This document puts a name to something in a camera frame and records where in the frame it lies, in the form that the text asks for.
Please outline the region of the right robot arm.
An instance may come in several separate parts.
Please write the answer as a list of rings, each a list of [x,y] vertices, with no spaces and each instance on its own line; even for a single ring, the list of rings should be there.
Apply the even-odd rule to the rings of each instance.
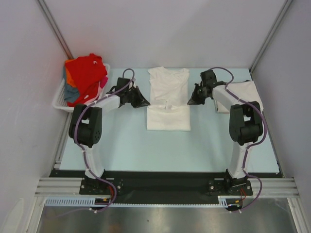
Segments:
[[[213,69],[200,73],[201,81],[195,84],[194,91],[187,105],[204,105],[210,98],[221,103],[229,111],[229,135],[234,142],[229,168],[225,171],[220,189],[230,195],[237,194],[246,188],[248,154],[253,146],[265,140],[267,131],[259,102],[244,100],[229,85],[234,80],[231,71],[223,68],[231,75],[229,82],[218,81]]]

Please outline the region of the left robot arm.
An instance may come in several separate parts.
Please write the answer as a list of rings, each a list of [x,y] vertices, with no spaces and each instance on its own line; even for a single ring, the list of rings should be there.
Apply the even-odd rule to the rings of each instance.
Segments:
[[[77,104],[69,126],[69,137],[80,148],[85,165],[85,176],[91,179],[90,188],[102,194],[110,187],[116,191],[113,183],[102,177],[105,172],[101,158],[95,155],[94,147],[99,143],[103,131],[103,115],[117,110],[129,103],[133,108],[147,107],[150,103],[135,85],[135,78],[120,77],[102,98],[90,104]]]

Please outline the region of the white printed t shirt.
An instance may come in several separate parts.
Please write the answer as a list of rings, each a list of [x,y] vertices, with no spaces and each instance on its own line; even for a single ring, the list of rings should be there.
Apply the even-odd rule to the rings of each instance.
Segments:
[[[190,70],[155,67],[150,74],[150,106],[147,108],[147,130],[190,131],[188,80]]]

